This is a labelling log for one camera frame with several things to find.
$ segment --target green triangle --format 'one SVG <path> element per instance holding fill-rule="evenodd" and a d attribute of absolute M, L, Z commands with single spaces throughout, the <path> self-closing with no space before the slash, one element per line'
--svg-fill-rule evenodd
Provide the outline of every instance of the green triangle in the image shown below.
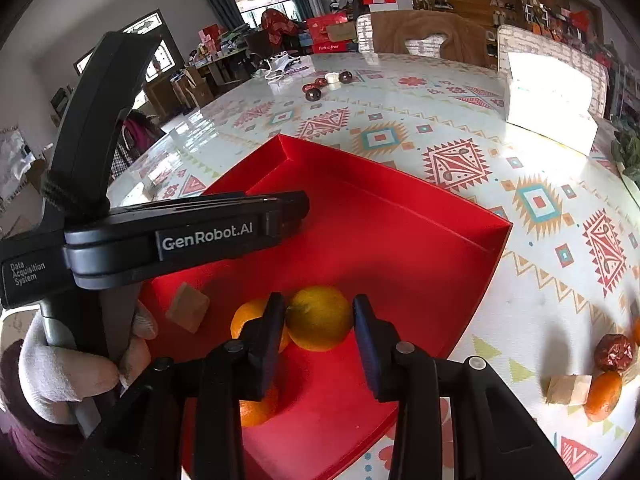
<path fill-rule="evenodd" d="M 489 359 L 493 359 L 494 357 L 498 357 L 498 355 L 502 355 L 497 348 L 492 347 L 489 343 L 476 337 L 475 335 L 471 336 L 474 340 L 474 351 L 476 355 L 479 355 L 481 358 L 488 361 Z"/>
<path fill-rule="evenodd" d="M 509 359 L 509 368 L 511 369 L 511 379 L 514 383 L 519 383 L 520 381 L 529 379 L 534 375 L 531 370 L 527 370 L 519 362 L 514 361 L 511 358 Z"/>
<path fill-rule="evenodd" d="M 602 423 L 602 434 L 606 435 L 607 433 L 609 433 L 609 430 L 613 428 L 613 426 L 613 422 L 610 422 L 609 419 L 606 418 Z"/>

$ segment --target metal screw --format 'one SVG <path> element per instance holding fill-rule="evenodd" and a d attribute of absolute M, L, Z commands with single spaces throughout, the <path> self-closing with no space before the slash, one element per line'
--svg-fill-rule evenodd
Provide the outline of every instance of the metal screw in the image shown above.
<path fill-rule="evenodd" d="M 486 361 L 481 357 L 474 356 L 469 359 L 469 366 L 474 370 L 484 370 L 486 368 Z"/>
<path fill-rule="evenodd" d="M 401 341 L 396 343 L 396 350 L 401 354 L 411 354 L 415 350 L 415 346 L 408 341 Z"/>
<path fill-rule="evenodd" d="M 170 357 L 159 357 L 154 361 L 154 370 L 162 372 L 163 370 L 167 370 L 172 364 L 174 364 L 174 360 Z"/>
<path fill-rule="evenodd" d="M 232 339 L 225 343 L 225 350 L 230 354 L 237 354 L 238 352 L 241 352 L 243 348 L 244 343 L 239 339 Z"/>

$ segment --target red triangle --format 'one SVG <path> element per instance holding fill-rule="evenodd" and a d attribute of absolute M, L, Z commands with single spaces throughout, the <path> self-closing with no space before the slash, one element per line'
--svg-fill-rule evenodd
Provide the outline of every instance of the red triangle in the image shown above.
<path fill-rule="evenodd" d="M 580 471 L 597 459 L 598 454 L 588 447 L 562 436 L 560 438 L 560 456 L 571 471 L 576 476 Z"/>
<path fill-rule="evenodd" d="M 193 175 L 189 175 L 184 183 L 184 186 L 182 186 L 180 196 L 190 195 L 198 191 L 204 191 L 205 189 L 207 189 L 207 186 L 201 183 L 201 181 L 195 178 Z"/>

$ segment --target brown blanket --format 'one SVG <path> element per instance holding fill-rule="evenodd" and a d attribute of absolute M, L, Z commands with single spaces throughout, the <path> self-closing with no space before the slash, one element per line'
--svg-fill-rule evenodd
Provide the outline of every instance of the brown blanket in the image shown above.
<path fill-rule="evenodd" d="M 375 52 L 408 54 L 407 40 L 424 40 L 431 34 L 446 34 L 440 46 L 444 59 L 476 66 L 490 65 L 484 28 L 451 12 L 436 10 L 386 10 L 371 13 Z"/>

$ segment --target white glove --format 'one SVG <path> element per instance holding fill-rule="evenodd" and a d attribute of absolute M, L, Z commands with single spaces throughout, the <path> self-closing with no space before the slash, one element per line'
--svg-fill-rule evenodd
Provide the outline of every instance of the white glove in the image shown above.
<path fill-rule="evenodd" d="M 158 334 L 151 313 L 138 302 L 133 337 L 119 367 L 106 357 L 47 345 L 42 316 L 37 313 L 24 337 L 18 374 L 29 405 L 53 424 L 76 424 L 68 402 L 112 390 L 118 381 L 128 388 L 151 362 L 145 339 Z"/>

